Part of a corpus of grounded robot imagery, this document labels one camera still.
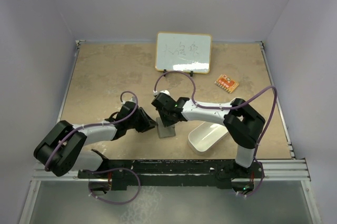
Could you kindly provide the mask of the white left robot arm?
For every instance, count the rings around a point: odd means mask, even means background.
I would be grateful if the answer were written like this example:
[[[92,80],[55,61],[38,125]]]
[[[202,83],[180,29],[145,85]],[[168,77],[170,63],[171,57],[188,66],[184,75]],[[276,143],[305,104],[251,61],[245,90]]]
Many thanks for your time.
[[[82,148],[86,143],[113,141],[130,129],[144,133],[156,126],[156,121],[142,107],[126,101],[120,111],[100,123],[72,125],[59,121],[35,148],[33,156],[44,164],[45,170],[60,177],[74,167],[79,156],[85,156]]]

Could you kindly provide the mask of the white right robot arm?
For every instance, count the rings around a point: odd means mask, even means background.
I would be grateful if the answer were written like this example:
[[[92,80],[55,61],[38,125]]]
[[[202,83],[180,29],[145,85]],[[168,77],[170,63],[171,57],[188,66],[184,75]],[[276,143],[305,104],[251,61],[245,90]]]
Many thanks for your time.
[[[165,127],[180,121],[203,121],[224,126],[237,143],[235,173],[239,177],[247,177],[253,171],[255,148],[265,119],[244,99],[235,98],[229,103],[215,104],[187,97],[174,100],[169,94],[160,92],[154,97],[152,106]]]

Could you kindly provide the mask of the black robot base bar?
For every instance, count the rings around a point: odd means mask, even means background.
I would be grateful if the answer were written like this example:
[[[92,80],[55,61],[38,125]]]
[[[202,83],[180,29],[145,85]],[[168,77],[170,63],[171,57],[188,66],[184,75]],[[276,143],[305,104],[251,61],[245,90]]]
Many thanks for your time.
[[[129,186],[216,187],[251,192],[264,179],[263,166],[243,168],[233,159],[140,160],[103,158],[96,171],[81,170],[95,191],[126,190]]]

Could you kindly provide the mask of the grey card holder wallet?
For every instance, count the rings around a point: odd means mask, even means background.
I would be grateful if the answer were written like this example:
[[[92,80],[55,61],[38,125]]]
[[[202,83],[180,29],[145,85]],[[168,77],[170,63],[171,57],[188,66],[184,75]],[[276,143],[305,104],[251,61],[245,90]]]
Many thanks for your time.
[[[156,118],[156,123],[157,123],[157,127],[156,127],[157,134],[158,134],[159,139],[173,137],[176,135],[175,125],[165,127],[160,117]]]

